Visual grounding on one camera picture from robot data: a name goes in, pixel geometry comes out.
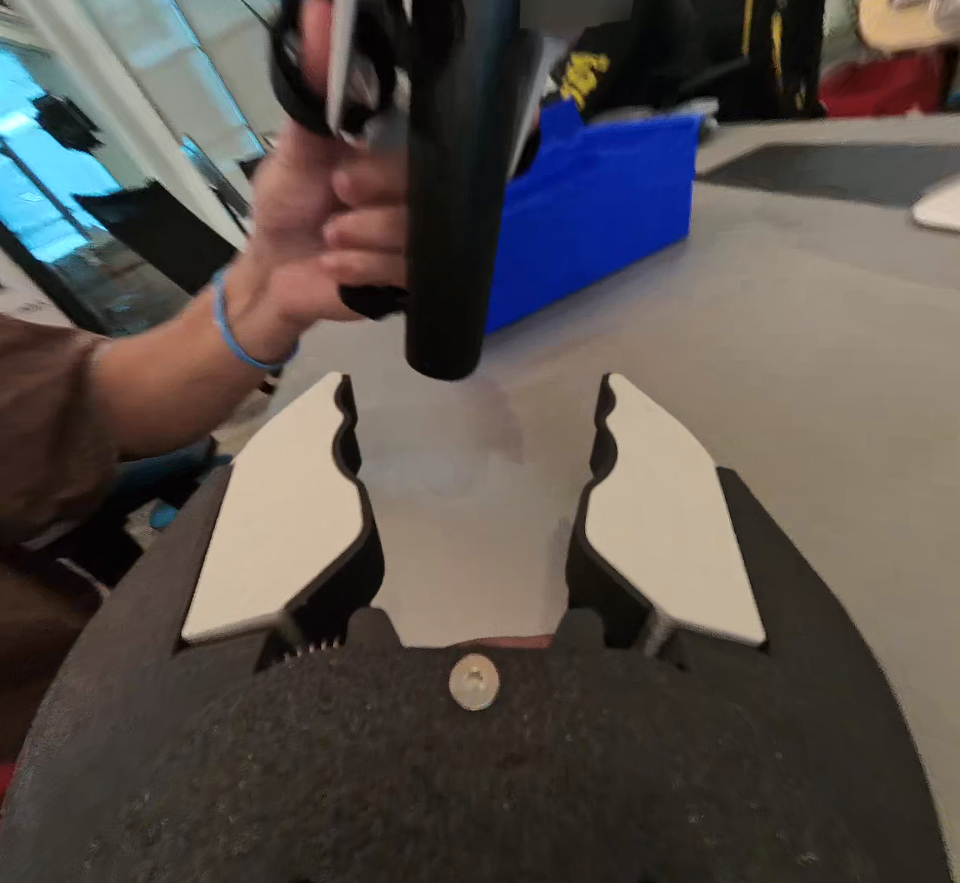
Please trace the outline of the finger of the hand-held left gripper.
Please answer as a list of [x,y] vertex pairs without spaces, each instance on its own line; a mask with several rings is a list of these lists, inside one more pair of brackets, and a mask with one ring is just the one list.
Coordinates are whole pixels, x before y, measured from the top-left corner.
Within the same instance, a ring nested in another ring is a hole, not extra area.
[[521,169],[524,149],[535,130],[535,118],[557,62],[557,38],[540,31],[522,31],[510,140],[509,180]]

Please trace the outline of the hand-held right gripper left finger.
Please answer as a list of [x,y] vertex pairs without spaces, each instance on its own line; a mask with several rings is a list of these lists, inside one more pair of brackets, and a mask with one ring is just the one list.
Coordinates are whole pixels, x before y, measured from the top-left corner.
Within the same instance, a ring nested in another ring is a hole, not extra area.
[[230,467],[180,639],[266,634],[268,648],[338,648],[385,576],[360,479],[352,378],[333,371],[272,417]]

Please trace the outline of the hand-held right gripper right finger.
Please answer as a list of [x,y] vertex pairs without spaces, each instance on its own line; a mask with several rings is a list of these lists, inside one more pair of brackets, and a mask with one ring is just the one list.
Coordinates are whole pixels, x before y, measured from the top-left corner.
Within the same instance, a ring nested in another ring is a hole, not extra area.
[[608,649],[660,654],[678,632],[760,650],[762,614],[718,466],[624,375],[603,375],[590,476],[570,532],[570,612],[597,617]]

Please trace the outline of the black remote control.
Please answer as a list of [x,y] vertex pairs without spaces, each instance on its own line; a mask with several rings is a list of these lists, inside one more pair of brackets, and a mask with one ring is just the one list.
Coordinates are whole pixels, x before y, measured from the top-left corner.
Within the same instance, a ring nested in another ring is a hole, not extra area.
[[523,80],[521,0],[412,0],[405,352],[456,382],[482,355]]

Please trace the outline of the blue bin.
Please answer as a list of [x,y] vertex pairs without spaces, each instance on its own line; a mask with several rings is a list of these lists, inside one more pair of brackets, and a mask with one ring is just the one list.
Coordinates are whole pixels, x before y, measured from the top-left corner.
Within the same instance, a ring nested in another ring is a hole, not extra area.
[[542,109],[534,161],[506,191],[486,335],[684,240],[702,121],[585,123],[571,100]]

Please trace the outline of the person's left forearm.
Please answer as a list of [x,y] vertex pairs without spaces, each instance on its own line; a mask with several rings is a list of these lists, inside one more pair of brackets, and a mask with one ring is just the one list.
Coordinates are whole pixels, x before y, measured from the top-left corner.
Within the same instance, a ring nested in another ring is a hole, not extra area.
[[[224,279],[237,342],[257,360],[287,355],[304,328],[283,313],[266,284],[235,265]],[[220,427],[269,373],[236,360],[212,316],[212,289],[146,334],[105,343],[92,364],[95,392],[123,458],[159,456]]]

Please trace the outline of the grey desk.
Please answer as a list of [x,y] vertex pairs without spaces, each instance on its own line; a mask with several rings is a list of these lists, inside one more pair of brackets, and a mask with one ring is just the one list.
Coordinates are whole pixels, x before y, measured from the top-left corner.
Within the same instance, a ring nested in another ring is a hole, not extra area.
[[697,182],[688,238],[425,380],[402,321],[314,328],[270,414],[352,377],[401,640],[551,632],[621,373],[733,469],[893,685],[958,876],[958,236],[903,209]]

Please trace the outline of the person's left hand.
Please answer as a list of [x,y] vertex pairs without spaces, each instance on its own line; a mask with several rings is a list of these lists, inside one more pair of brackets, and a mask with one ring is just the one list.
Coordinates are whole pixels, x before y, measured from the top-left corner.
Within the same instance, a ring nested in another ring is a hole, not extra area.
[[361,319],[341,290],[407,288],[408,159],[284,121],[254,180],[254,232],[224,285],[239,346],[286,359],[311,326]]

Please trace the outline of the teal stool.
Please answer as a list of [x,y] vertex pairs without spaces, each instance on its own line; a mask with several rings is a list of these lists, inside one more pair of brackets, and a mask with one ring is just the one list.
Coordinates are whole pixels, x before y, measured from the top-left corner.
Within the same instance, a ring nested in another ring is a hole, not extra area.
[[157,499],[150,511],[150,528],[158,532],[165,530],[210,473],[231,461],[232,457],[221,452],[219,441],[213,435],[152,457],[150,467]]

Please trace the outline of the blue wristband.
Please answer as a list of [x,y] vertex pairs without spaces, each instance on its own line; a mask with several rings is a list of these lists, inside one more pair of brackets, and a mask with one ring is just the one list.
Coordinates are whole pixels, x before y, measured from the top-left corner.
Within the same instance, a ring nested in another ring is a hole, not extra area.
[[217,270],[210,279],[212,290],[212,317],[222,342],[230,354],[240,363],[260,373],[281,373],[283,369],[299,355],[301,349],[300,342],[295,342],[287,355],[276,361],[260,361],[250,355],[237,341],[229,320],[225,284],[226,273],[227,270],[223,267]]

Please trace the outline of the chair with black yellow jacket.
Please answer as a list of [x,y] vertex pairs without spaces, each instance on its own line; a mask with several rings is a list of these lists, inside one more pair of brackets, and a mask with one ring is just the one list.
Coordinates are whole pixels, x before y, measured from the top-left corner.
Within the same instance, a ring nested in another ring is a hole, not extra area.
[[720,122],[816,118],[825,0],[688,0],[702,66],[683,99],[714,98]]

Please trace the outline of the black office chair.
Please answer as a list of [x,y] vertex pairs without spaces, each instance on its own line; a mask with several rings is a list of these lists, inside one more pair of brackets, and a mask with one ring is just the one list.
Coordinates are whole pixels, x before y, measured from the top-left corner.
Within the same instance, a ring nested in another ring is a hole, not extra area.
[[229,240],[156,181],[113,193],[75,193],[73,199],[190,297],[197,296],[237,253]]

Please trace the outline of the red bin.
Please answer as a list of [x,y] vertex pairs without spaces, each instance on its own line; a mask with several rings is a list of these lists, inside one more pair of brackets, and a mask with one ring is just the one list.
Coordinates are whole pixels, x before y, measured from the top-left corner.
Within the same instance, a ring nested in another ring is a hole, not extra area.
[[830,118],[929,115],[942,107],[946,70],[938,49],[848,61],[822,76],[819,102]]

